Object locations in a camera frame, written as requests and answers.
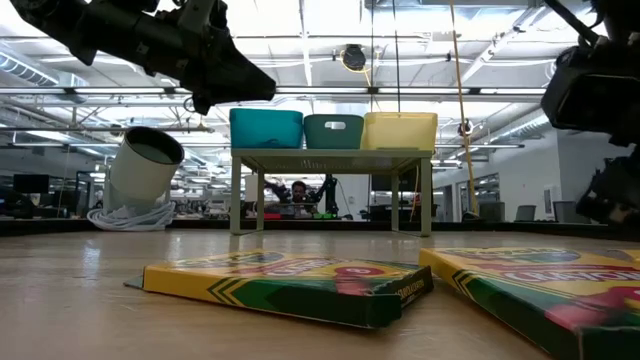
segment wooden table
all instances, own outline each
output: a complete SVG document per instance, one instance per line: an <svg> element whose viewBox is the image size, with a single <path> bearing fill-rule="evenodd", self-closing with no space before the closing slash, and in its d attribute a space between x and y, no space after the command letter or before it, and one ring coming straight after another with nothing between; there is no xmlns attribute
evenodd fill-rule
<svg viewBox="0 0 640 360"><path fill-rule="evenodd" d="M547 359L441 281L381 331L125 288L146 264L268 250L416 263L421 247L640 244L517 233L219 230L69 233L0 239L2 359Z"/></svg>
<svg viewBox="0 0 640 360"><path fill-rule="evenodd" d="M391 176L391 229L398 231L399 176L420 165L420 188L431 189L431 151L421 150L316 150L232 149L231 233L240 230L240 177L242 165L258 174L256 227L264 229L265 174L380 174ZM431 196L423 196L420 236L431 234Z"/></svg>

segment teal bin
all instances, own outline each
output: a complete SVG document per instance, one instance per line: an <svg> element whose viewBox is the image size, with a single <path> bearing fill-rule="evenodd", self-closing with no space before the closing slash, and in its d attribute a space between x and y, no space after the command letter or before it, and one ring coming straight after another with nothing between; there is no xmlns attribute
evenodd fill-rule
<svg viewBox="0 0 640 360"><path fill-rule="evenodd" d="M364 119L357 115L309 115L304 118L308 149L360 149Z"/></svg>
<svg viewBox="0 0 640 360"><path fill-rule="evenodd" d="M303 115L298 111L235 108L229 112L231 147L300 149Z"/></svg>

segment crayola box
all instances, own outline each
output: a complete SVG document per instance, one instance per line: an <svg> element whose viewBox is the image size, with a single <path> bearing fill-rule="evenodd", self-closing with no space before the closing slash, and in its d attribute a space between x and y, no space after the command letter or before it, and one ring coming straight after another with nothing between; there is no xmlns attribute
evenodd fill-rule
<svg viewBox="0 0 640 360"><path fill-rule="evenodd" d="M557 359L640 359L638 251L422 249L420 264Z"/></svg>
<svg viewBox="0 0 640 360"><path fill-rule="evenodd" d="M433 288L428 267L262 250L150 265L125 285L365 328Z"/></svg>

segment table leg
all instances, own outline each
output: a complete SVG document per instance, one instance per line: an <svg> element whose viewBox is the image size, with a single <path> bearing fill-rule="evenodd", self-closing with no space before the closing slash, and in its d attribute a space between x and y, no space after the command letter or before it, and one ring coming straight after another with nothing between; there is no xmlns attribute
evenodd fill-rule
<svg viewBox="0 0 640 360"><path fill-rule="evenodd" d="M242 171L242 158L234 156L231 159L231 233L241 235L240 230L240 178Z"/></svg>
<svg viewBox="0 0 640 360"><path fill-rule="evenodd" d="M394 172L391 174L391 230L398 231L400 229L400 213L398 211L398 190L400 180L398 178L398 173Z"/></svg>
<svg viewBox="0 0 640 360"><path fill-rule="evenodd" d="M264 170L258 170L258 214L256 215L256 229L264 230Z"/></svg>
<svg viewBox="0 0 640 360"><path fill-rule="evenodd" d="M420 160L420 189L422 189L420 236L431 236L431 159L428 158Z"/></svg>

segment white cylinder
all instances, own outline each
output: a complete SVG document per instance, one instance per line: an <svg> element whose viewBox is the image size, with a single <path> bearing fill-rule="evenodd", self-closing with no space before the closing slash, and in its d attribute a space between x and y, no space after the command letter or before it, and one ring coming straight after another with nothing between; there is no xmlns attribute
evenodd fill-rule
<svg viewBox="0 0 640 360"><path fill-rule="evenodd" d="M182 146L171 136L146 127L129 129L111 166L107 210L153 207L183 159Z"/></svg>

